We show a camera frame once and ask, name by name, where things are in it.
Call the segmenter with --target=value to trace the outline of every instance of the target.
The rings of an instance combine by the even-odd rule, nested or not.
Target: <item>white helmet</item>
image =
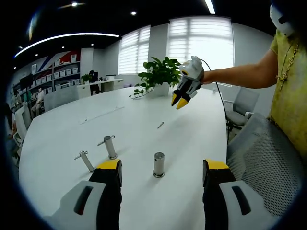
[[[276,28],[283,32],[287,37],[294,33],[292,25],[274,5],[271,5],[270,17]]]

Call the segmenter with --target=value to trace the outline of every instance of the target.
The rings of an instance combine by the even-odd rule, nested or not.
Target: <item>gray mesh chair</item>
[[[224,103],[232,103],[233,110],[226,111],[227,125],[232,128],[241,129],[250,118],[257,103],[259,93],[241,87],[234,102],[224,100]]]
[[[302,186],[304,169],[288,137],[255,113],[227,146],[227,165],[264,199],[265,208],[281,216]]]

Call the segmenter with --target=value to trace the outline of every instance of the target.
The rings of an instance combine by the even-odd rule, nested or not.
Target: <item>cylindrical metal post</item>
[[[81,159],[83,160],[84,164],[87,166],[88,170],[92,173],[94,171],[94,167],[92,166],[92,164],[88,160],[88,158],[86,156],[87,153],[88,153],[88,151],[86,151],[86,152],[80,151],[79,156],[76,157],[75,159],[78,159],[79,157],[81,157]]]
[[[165,175],[164,173],[164,158],[165,155],[161,152],[157,152],[154,155],[154,171],[153,175],[156,178],[161,178]]]
[[[109,158],[111,160],[114,160],[117,158],[117,154],[114,150],[113,142],[112,142],[112,137],[110,136],[105,136],[104,137],[104,142],[106,143],[106,149],[107,152],[109,153]]]

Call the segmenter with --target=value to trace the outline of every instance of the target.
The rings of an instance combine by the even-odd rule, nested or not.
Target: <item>wrist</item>
[[[212,83],[214,80],[213,80],[213,75],[212,75],[212,71],[204,71],[204,75],[201,79],[201,82],[203,84],[210,84]]]

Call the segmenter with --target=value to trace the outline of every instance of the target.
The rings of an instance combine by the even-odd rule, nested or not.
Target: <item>window blinds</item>
[[[118,74],[137,74],[146,69],[148,61],[150,26],[143,27],[122,37],[118,58]]]
[[[170,22],[168,56],[180,63],[198,56],[213,69],[233,67],[234,44],[230,19],[189,17]]]

